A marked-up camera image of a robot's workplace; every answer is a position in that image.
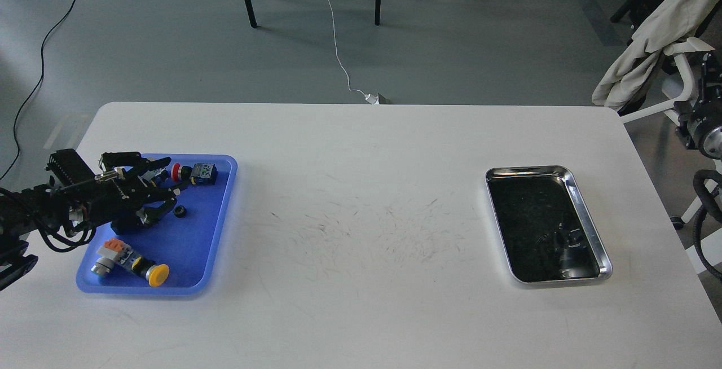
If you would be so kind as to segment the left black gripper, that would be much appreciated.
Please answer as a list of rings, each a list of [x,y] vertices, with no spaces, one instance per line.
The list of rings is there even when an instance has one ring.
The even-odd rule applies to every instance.
[[[181,193],[179,187],[156,187],[138,176],[155,169],[165,169],[170,157],[147,159],[137,151],[106,152],[99,166],[104,173],[118,179],[97,181],[95,178],[74,183],[74,205],[83,205],[83,219],[74,219],[75,232],[90,230],[116,219],[132,219],[134,227],[152,227],[173,210]]]

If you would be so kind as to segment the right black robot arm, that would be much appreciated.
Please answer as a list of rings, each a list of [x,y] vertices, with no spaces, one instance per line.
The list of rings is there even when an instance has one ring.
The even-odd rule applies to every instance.
[[[697,92],[694,104],[688,101],[675,103],[673,108],[679,113],[676,132],[688,150],[698,150],[708,158],[720,159],[720,64],[714,53],[708,52],[702,57]],[[720,173],[714,169],[700,169],[694,174],[693,188],[701,200],[693,222],[694,250],[702,266],[720,280],[720,271],[706,259],[701,244],[706,217],[711,216],[717,222],[721,220],[720,205],[716,200],[720,196]]]

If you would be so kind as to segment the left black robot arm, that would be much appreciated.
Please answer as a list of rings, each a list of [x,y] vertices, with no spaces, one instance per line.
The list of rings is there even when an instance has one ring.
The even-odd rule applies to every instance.
[[[38,261],[28,255],[27,237],[38,231],[51,250],[64,253],[93,240],[108,223],[117,235],[137,227],[152,227],[177,204],[189,181],[169,178],[171,159],[150,160],[137,151],[108,152],[95,174],[75,150],[60,150],[49,158],[54,176],[21,192],[2,189],[2,288],[27,274]]]

